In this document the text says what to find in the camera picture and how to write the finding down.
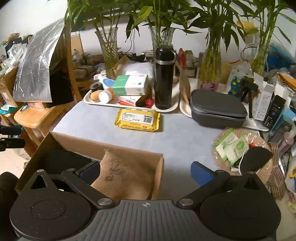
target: pink bottle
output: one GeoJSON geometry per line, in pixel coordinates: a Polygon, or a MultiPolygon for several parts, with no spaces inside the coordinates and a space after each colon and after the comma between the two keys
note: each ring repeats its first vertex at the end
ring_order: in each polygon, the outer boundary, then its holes
{"type": "Polygon", "coordinates": [[[283,139],[280,141],[279,147],[279,157],[284,155],[284,153],[294,144],[294,136],[296,135],[296,126],[292,125],[292,130],[290,132],[285,132],[283,139]]]}

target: white table surface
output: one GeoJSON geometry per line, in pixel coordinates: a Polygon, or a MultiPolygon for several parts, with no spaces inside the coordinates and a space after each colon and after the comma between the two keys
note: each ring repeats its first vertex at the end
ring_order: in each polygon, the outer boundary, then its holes
{"type": "Polygon", "coordinates": [[[176,201],[199,187],[190,176],[192,162],[198,161],[212,170],[217,169],[211,148],[221,130],[202,127],[181,113],[162,113],[162,130],[158,132],[121,129],[114,125],[118,111],[116,107],[89,105],[81,101],[53,131],[163,154],[160,199],[176,201]]]}

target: barcode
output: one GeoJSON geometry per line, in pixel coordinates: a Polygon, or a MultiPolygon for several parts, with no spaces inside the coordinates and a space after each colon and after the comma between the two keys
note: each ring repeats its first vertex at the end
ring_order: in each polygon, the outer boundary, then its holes
{"type": "Polygon", "coordinates": [[[145,116],[143,122],[146,122],[146,123],[151,124],[151,122],[152,122],[152,117],[150,117],[150,116],[145,116]]]}

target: gray zipper case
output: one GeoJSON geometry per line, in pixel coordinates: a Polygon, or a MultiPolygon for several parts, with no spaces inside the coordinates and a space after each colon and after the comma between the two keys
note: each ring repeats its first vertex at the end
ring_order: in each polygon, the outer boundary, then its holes
{"type": "Polygon", "coordinates": [[[248,114],[237,97],[205,90],[192,92],[190,107],[192,118],[201,126],[218,129],[239,128],[248,114]]]}

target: yellow wet wipes package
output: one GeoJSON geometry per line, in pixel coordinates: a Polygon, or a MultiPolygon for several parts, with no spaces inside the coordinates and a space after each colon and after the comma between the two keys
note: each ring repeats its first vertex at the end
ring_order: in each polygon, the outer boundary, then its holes
{"type": "Polygon", "coordinates": [[[115,125],[124,129],[139,131],[157,131],[159,129],[160,113],[155,110],[120,109],[115,125]]]}

